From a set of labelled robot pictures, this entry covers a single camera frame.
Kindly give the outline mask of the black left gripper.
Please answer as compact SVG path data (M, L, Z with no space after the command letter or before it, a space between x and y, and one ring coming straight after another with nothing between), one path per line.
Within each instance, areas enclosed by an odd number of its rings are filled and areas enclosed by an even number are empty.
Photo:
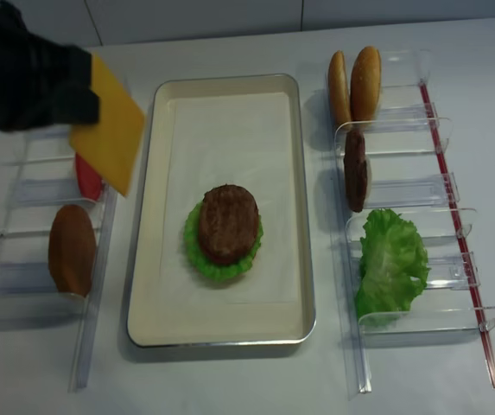
M94 125L92 55L28 31L20 10L0 1L0 131Z

